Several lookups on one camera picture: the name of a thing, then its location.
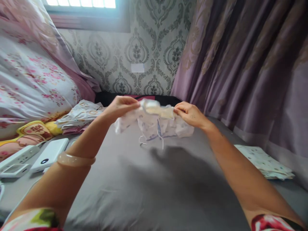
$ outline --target gray bed sheet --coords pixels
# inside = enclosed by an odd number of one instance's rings
[[[232,143],[245,145],[221,122],[211,120]],[[138,144],[137,123],[120,135],[114,130],[111,126],[73,203],[66,231],[250,230],[201,130],[189,138],[165,139],[163,150],[159,140]],[[70,145],[77,136],[69,138]],[[5,181],[3,216],[40,176]],[[271,182],[308,223],[308,193],[293,181]]]

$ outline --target floral sleeve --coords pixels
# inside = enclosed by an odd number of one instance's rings
[[[5,224],[0,231],[63,231],[52,209],[36,209]]]
[[[251,221],[252,231],[304,231],[297,223],[271,214],[261,214]]]

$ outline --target hand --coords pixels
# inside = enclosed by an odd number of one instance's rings
[[[116,96],[111,104],[104,110],[102,116],[110,123],[114,123],[117,118],[124,116],[127,112],[140,107],[138,100],[129,96]]]
[[[174,112],[191,126],[207,130],[214,124],[205,117],[205,115],[195,106],[187,102],[178,103],[174,107]]]

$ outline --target wall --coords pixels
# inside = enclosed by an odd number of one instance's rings
[[[79,68],[103,90],[170,95],[195,0],[129,0],[131,33],[59,29]],[[144,63],[145,73],[131,73]]]

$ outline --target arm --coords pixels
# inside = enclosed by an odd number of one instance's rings
[[[250,226],[257,215],[272,214],[304,227],[304,223],[279,192],[195,105],[181,102],[175,106],[175,112],[188,124],[202,129],[207,135],[214,155]]]
[[[137,100],[131,97],[117,96],[110,106],[90,124],[77,141],[65,152],[72,156],[94,158],[110,125],[118,117],[138,107]],[[57,162],[54,163],[30,190],[8,222],[33,209],[52,208],[57,214],[61,226],[63,226],[90,168],[69,167]]]

